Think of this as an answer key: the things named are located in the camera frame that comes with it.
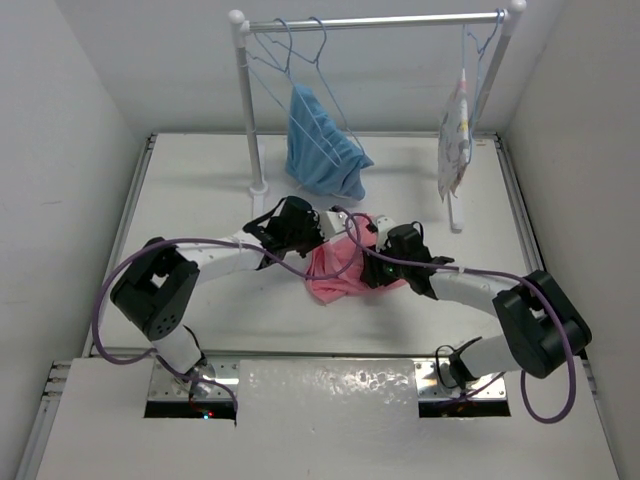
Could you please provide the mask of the pink t shirt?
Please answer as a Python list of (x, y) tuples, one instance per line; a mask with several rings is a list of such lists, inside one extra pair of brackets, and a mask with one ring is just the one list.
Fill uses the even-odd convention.
[(370, 288), (360, 280), (363, 268), (362, 253), (344, 234), (312, 251), (306, 274), (313, 279), (306, 281), (306, 288), (317, 302), (328, 305), (346, 296), (377, 295), (406, 285), (398, 280), (388, 286)]

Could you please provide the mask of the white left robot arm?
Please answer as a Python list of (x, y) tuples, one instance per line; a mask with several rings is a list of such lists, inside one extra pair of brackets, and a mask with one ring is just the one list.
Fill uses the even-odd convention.
[(110, 300), (171, 369), (188, 375), (203, 358), (182, 324), (197, 286), (265, 269), (290, 252), (305, 256), (343, 227), (340, 213), (316, 211), (306, 200), (288, 196), (231, 236), (148, 242), (112, 288)]

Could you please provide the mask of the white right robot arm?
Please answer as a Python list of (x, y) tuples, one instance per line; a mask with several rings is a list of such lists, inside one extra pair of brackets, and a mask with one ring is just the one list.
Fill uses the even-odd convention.
[(372, 289), (404, 281), (433, 300), (450, 301), (495, 317), (501, 334), (455, 348), (438, 376), (447, 388), (465, 389), (480, 377), (521, 370), (544, 379), (592, 340), (581, 314), (546, 271), (519, 279), (474, 275), (434, 256), (421, 230), (379, 216), (367, 222), (375, 244), (363, 253), (361, 281)]

